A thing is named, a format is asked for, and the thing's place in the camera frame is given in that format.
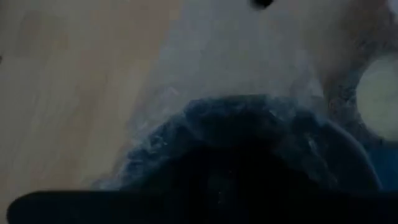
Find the black object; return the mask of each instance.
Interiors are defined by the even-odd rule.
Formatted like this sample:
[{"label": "black object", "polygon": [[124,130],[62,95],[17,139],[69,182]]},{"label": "black object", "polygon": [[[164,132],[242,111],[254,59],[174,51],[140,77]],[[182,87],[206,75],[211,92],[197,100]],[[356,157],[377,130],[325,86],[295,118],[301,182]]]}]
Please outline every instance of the black object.
[{"label": "black object", "polygon": [[7,218],[10,224],[398,221],[397,196],[379,189],[363,149],[339,127],[285,100],[234,96],[193,101],[154,131],[132,150],[119,191],[30,194],[9,207]]},{"label": "black object", "polygon": [[257,9],[266,9],[273,2],[273,0],[251,0],[252,5]]}]

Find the wooden floor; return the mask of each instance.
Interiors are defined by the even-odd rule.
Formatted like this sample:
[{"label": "wooden floor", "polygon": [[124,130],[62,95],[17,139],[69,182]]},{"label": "wooden floor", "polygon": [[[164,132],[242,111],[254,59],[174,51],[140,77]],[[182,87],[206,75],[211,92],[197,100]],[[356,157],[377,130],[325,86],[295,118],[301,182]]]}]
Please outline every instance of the wooden floor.
[{"label": "wooden floor", "polygon": [[[160,79],[166,72],[163,68],[181,72],[179,75],[193,69],[209,77],[214,77],[213,72],[225,75],[208,82],[198,78],[203,85],[190,89],[198,93],[209,83],[239,86],[230,74],[235,72],[234,78],[239,78],[243,73],[246,82],[241,86],[250,91],[253,79],[247,76],[249,70],[255,74],[255,83],[269,86],[274,85],[269,82],[271,77],[263,73],[274,74],[279,83],[296,72],[305,73],[307,67],[297,71],[292,69],[295,61],[290,61],[296,57],[292,48],[299,45],[307,50],[315,73],[327,86],[330,74],[346,73],[352,59],[361,54],[356,44],[363,34],[384,38],[379,37],[377,21],[379,14],[388,14],[383,11],[386,9],[380,10],[380,0],[278,0],[263,16],[241,21],[235,16],[240,10],[236,10],[228,12],[234,20],[218,20],[227,5],[215,4],[215,0],[184,1],[199,7],[198,18],[201,13],[208,18],[205,10],[212,11],[213,20],[199,23],[193,19],[193,25],[200,25],[197,27],[182,22],[177,29],[185,26],[192,32],[186,38],[184,32],[174,32],[184,36],[169,42],[166,37],[173,21],[189,17],[180,12],[182,0],[0,1],[0,223],[9,202],[22,194],[86,189],[112,172],[127,141],[126,122],[137,102],[145,101],[143,83],[150,73],[158,86],[167,83]],[[268,27],[266,35],[262,33],[267,42],[262,51],[268,52],[263,59],[272,68],[258,57],[251,60],[250,50],[257,46],[240,45],[246,40],[245,32],[257,35],[257,28],[249,27],[256,19],[260,21],[256,26]],[[245,29],[241,32],[236,26]],[[268,38],[270,30],[278,36]],[[204,47],[197,38],[202,34],[209,39]],[[239,38],[229,38],[230,34]],[[176,57],[169,59],[169,52],[161,52],[158,69],[153,72],[165,42],[172,45],[169,51]],[[217,49],[220,43],[225,52]],[[233,51],[234,46],[241,48]],[[217,67],[219,64],[229,70]],[[294,79],[285,83],[290,85]]]},{"label": "wooden floor", "polygon": [[2,0],[0,223],[39,189],[112,171],[179,0]]}]

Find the dark object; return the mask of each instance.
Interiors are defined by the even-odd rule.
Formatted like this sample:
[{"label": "dark object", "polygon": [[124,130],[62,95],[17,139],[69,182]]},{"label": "dark object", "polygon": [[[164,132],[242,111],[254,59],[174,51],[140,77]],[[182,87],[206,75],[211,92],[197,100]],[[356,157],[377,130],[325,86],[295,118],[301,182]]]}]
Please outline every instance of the dark object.
[{"label": "dark object", "polygon": [[256,9],[266,9],[273,2],[274,2],[273,0],[251,0],[252,5]]},{"label": "dark object", "polygon": [[193,101],[129,160],[121,191],[30,194],[9,223],[398,221],[354,139],[265,96]]}]

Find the floor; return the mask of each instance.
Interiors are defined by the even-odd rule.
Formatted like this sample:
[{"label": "floor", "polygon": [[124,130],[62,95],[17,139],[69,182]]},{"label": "floor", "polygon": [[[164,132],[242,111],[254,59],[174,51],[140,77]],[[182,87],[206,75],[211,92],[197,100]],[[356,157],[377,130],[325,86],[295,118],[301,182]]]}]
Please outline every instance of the floor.
[{"label": "floor", "polygon": [[322,99],[367,54],[358,43],[387,41],[383,4],[2,0],[0,219],[22,194],[109,176],[126,145],[193,98]]}]

